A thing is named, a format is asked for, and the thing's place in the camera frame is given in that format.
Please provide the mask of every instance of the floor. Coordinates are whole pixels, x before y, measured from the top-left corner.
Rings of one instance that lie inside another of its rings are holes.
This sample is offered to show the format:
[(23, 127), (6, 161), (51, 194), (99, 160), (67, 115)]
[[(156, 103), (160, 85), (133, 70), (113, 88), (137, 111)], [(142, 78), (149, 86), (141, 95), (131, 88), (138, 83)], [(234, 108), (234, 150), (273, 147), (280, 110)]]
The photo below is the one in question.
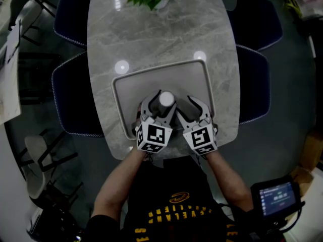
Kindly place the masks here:
[[(235, 7), (236, 0), (223, 1), (227, 9)], [(305, 136), (315, 121), (315, 69), (309, 43), (297, 33), (291, 15), (283, 7), (283, 0), (271, 1), (281, 20), (284, 37), (263, 52), (271, 69), (270, 112), (253, 123), (241, 126), (237, 139), (219, 149), (249, 186), (291, 171), (298, 163)], [(62, 56), (62, 61), (80, 53), (82, 49), (54, 34), (52, 23), (53, 18), (43, 13), (36, 24), (41, 31), (31, 30), (32, 33), (29, 33), (42, 46), (37, 47), (23, 40), (21, 51), (54, 52)], [(33, 86), (37, 78), (38, 74), (21, 75), (20, 85)], [(22, 115), (9, 124), (18, 152), (24, 148), (27, 135), (39, 134), (47, 128), (50, 133), (46, 139), (52, 141), (62, 131), (52, 100), (42, 105), (22, 106)], [(78, 152), (79, 156), (61, 165), (53, 179), (57, 180), (57, 187), (67, 194), (84, 182), (71, 213), (78, 224), (85, 227), (96, 194), (119, 161), (111, 156), (104, 138), (67, 135), (58, 145), (57, 157), (72, 152)], [(207, 163), (202, 160), (201, 164), (214, 197), (221, 200), (221, 192)]]

